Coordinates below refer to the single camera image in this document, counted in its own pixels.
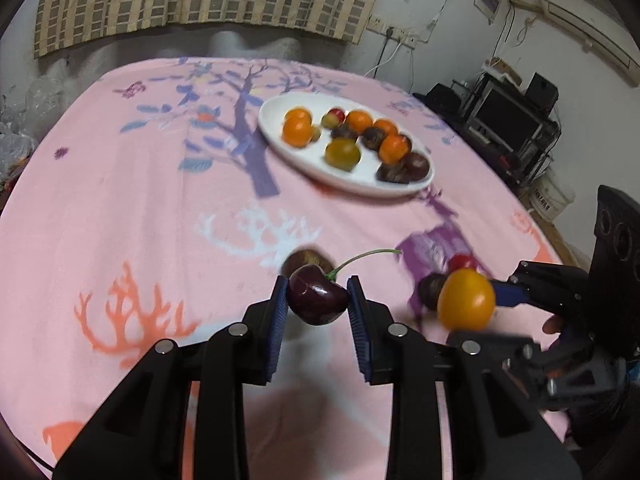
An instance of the television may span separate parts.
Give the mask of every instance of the television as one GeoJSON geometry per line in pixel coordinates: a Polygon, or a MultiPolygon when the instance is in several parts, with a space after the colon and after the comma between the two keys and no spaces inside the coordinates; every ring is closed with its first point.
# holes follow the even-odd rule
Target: television
{"type": "Polygon", "coordinates": [[[497,88],[488,91],[472,116],[515,153],[520,153],[543,126],[538,118],[497,88]]]}

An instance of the air conditioner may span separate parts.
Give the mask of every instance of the air conditioner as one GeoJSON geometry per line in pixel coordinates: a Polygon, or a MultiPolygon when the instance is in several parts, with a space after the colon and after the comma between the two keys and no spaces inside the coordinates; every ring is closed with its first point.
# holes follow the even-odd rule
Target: air conditioner
{"type": "Polygon", "coordinates": [[[615,20],[584,0],[540,0],[548,20],[565,28],[640,86],[640,49],[615,20]]]}

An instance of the green stem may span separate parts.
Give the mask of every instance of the green stem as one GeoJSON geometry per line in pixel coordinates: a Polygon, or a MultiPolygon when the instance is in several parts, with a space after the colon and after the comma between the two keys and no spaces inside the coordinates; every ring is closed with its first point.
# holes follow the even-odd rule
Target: green stem
{"type": "Polygon", "coordinates": [[[365,256],[369,256],[370,254],[378,254],[378,253],[393,253],[393,254],[402,254],[402,251],[399,251],[398,249],[376,249],[374,251],[367,251],[366,253],[362,253],[362,254],[358,254],[358,256],[354,256],[353,258],[351,258],[350,260],[347,260],[346,262],[344,262],[343,264],[335,267],[334,270],[332,270],[331,272],[327,273],[327,277],[334,282],[335,279],[338,277],[338,272],[340,272],[342,270],[342,268],[344,266],[349,265],[351,262],[354,262],[355,260],[359,260],[361,258],[364,258],[365,256]]]}

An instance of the white plate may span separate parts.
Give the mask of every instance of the white plate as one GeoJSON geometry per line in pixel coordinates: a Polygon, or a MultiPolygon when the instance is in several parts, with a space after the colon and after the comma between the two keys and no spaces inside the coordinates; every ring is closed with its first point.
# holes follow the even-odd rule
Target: white plate
{"type": "Polygon", "coordinates": [[[380,166],[377,153],[364,148],[358,142],[362,158],[351,172],[341,171],[329,166],[324,161],[324,149],[331,141],[330,131],[323,128],[322,136],[318,142],[310,143],[306,148],[298,149],[289,146],[281,139],[282,125],[285,114],[292,108],[302,106],[313,115],[313,124],[320,124],[320,119],[331,108],[351,110],[365,110],[373,117],[373,120],[384,118],[381,114],[369,107],[341,97],[327,94],[310,94],[304,92],[289,92],[272,97],[260,107],[258,124],[271,147],[280,154],[289,164],[298,168],[308,176],[329,184],[330,186],[345,191],[373,197],[398,197],[416,193],[427,187],[433,180],[434,166],[431,157],[424,145],[416,137],[412,136],[402,124],[396,123],[400,132],[406,134],[413,143],[413,151],[425,156],[430,164],[429,174],[419,182],[410,184],[393,184],[380,182],[376,179],[376,171],[380,166]]]}

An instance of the table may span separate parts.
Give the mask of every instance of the table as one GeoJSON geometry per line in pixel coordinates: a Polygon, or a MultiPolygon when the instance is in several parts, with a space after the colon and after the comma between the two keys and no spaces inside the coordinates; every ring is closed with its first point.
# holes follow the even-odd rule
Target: table
{"type": "MultiPolygon", "coordinates": [[[[453,254],[472,251],[501,279],[522,259],[558,261],[517,199],[416,99],[263,59],[156,59],[106,74],[37,149],[0,219],[0,244],[0,411],[50,463],[156,340],[203,341],[240,319],[299,246],[336,262],[401,248],[400,258],[353,263],[338,282],[359,275],[368,298],[437,342],[447,333],[433,317],[416,321],[414,285],[453,254]],[[293,90],[360,101],[411,128],[436,164],[431,188],[366,200],[284,164],[257,113],[293,90]]],[[[491,329],[548,344],[547,317],[499,309],[491,329]]],[[[255,479],[383,477],[391,389],[363,382],[347,316],[288,329],[274,382],[245,398],[255,479]]],[[[562,435],[564,418],[548,420],[562,435]]]]}

